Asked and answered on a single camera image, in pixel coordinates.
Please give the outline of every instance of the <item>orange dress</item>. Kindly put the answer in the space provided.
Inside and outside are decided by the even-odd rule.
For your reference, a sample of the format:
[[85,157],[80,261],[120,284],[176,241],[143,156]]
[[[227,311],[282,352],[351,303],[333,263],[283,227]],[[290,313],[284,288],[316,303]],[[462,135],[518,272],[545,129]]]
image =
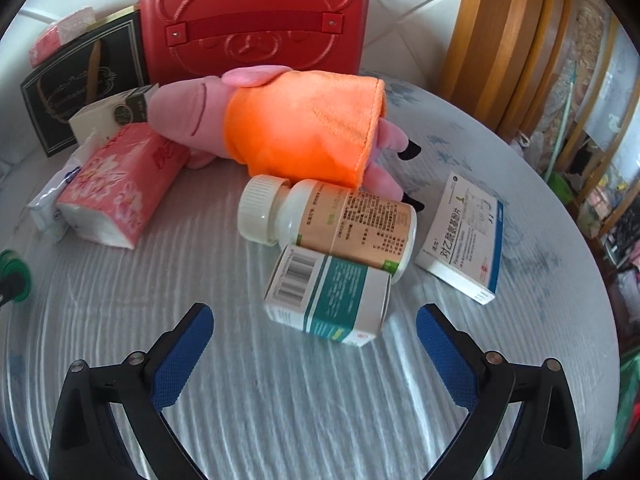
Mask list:
[[312,178],[357,189],[385,111],[380,79],[286,72],[237,90],[226,110],[225,144],[251,176],[270,174],[294,184]]

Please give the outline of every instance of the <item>plush toy mouth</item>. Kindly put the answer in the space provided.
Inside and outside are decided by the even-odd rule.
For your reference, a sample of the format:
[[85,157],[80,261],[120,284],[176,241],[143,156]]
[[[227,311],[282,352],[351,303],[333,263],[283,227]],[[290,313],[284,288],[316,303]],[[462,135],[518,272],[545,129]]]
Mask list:
[[200,123],[202,122],[202,118],[204,117],[204,109],[205,109],[205,104],[207,102],[207,85],[205,85],[204,83],[200,83],[200,85],[202,86],[202,106],[200,106],[200,115],[198,117],[198,122],[196,122],[195,127],[193,128],[193,131],[191,132],[191,137],[193,137],[196,132],[200,129]]

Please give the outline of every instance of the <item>pink plastic package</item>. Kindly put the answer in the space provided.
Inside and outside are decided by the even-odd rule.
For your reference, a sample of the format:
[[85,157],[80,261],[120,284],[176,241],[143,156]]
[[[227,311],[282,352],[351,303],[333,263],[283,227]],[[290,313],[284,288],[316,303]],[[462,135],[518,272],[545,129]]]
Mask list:
[[94,8],[85,7],[49,25],[29,49],[31,68],[36,68],[44,60],[53,56],[63,45],[82,36],[89,25],[94,23]]
[[189,155],[147,123],[128,124],[84,165],[58,209],[79,237],[133,249]]

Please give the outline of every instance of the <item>white plastic bottle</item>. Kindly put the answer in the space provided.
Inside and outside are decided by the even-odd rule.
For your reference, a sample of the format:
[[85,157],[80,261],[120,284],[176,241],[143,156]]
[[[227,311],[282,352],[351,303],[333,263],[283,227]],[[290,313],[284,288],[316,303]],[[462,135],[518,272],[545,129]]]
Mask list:
[[414,208],[378,196],[302,180],[258,175],[244,188],[238,230],[252,242],[296,244],[383,269],[397,282],[415,242]]

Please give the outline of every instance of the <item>round table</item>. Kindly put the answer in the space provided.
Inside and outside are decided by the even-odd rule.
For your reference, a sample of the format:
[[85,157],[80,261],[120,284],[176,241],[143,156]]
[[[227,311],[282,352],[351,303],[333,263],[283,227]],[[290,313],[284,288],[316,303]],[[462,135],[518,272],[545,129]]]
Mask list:
[[[34,289],[0,311],[0,431],[46,478],[49,439],[66,370],[78,358],[116,364],[146,351],[197,301],[216,330],[169,424],[209,478],[419,479],[466,416],[415,335],[415,314],[436,303],[481,349],[510,362],[559,359],[577,412],[585,476],[597,468],[618,403],[619,359],[609,300],[570,216],[497,136],[441,99],[387,79],[388,117],[422,154],[384,163],[426,203],[418,243],[450,171],[505,206],[497,297],[481,306],[411,264],[392,288],[380,336],[358,349],[271,322],[262,295],[277,248],[236,231],[245,168],[216,161],[184,171],[134,251],[69,233],[52,244],[24,209],[66,154],[34,153],[2,184],[0,247],[23,255]],[[493,471],[515,420],[510,406],[487,459]],[[116,410],[124,440],[151,475]]]

